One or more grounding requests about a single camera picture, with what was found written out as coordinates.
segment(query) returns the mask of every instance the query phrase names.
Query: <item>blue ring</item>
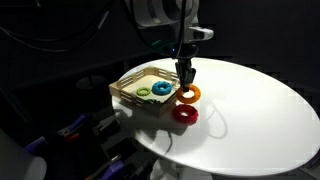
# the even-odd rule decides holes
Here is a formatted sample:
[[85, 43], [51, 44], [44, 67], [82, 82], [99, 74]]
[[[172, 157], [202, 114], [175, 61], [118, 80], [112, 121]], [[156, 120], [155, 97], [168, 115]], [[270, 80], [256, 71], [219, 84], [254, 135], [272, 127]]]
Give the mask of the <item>blue ring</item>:
[[165, 81], [159, 81], [152, 86], [152, 93], [158, 96], [165, 96], [171, 93], [172, 85]]

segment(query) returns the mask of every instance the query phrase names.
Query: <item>orange ring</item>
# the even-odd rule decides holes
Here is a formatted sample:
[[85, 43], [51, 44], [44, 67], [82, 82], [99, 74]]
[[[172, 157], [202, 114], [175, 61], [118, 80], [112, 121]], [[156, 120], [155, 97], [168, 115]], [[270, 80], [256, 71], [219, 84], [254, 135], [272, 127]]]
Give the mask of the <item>orange ring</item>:
[[183, 94], [184, 94], [183, 88], [180, 87], [176, 92], [177, 99], [180, 102], [184, 103], [184, 104], [192, 104], [192, 103], [197, 102], [200, 99], [200, 96], [201, 96], [200, 89], [197, 86], [190, 84], [189, 90], [194, 92], [194, 96], [193, 97], [191, 97], [191, 98], [184, 97], [183, 96]]

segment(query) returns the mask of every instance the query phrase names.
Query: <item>wooden tray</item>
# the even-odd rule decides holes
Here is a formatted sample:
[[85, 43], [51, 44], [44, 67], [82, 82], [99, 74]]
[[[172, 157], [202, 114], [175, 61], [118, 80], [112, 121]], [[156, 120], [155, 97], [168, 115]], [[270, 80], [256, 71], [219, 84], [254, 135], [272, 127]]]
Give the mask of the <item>wooden tray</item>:
[[[152, 89], [153, 84], [158, 81], [166, 81], [172, 84], [171, 93], [166, 96], [157, 96], [152, 92], [148, 96], [136, 95], [138, 88], [148, 87]], [[177, 101], [175, 94], [179, 86], [179, 79], [176, 73], [149, 66], [110, 84], [109, 90], [112, 96], [119, 98], [121, 101], [141, 107], [145, 111], [160, 116]], [[146, 102], [148, 99], [155, 99], [161, 103], [150, 104]]]

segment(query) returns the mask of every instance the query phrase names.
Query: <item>white round table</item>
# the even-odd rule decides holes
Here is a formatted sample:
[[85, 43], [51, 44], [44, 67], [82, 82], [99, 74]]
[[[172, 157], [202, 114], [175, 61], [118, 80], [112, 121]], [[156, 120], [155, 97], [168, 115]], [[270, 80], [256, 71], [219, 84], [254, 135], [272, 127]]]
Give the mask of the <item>white round table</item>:
[[[175, 62], [148, 62], [123, 77], [147, 66], [175, 72]], [[199, 111], [192, 126], [175, 121], [171, 110], [157, 118], [113, 97], [118, 120], [143, 146], [184, 166], [237, 177], [287, 172], [318, 152], [319, 117], [291, 88], [233, 63], [194, 58], [192, 64], [202, 92], [192, 104]]]

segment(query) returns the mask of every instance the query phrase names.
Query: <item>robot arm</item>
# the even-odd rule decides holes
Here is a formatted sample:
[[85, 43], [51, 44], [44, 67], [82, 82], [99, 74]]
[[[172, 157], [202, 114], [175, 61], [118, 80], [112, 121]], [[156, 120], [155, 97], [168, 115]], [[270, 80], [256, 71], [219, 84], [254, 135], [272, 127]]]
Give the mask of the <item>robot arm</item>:
[[[194, 42], [208, 40], [213, 37], [213, 31], [198, 26], [199, 0], [124, 0], [129, 11], [133, 10], [136, 23], [143, 28], [170, 25], [177, 41], [182, 33], [181, 45], [177, 44], [174, 59], [180, 85], [185, 92], [193, 82], [196, 70], [192, 68], [191, 59], [197, 54], [198, 48]], [[181, 12], [185, 3], [185, 18], [181, 20]]]

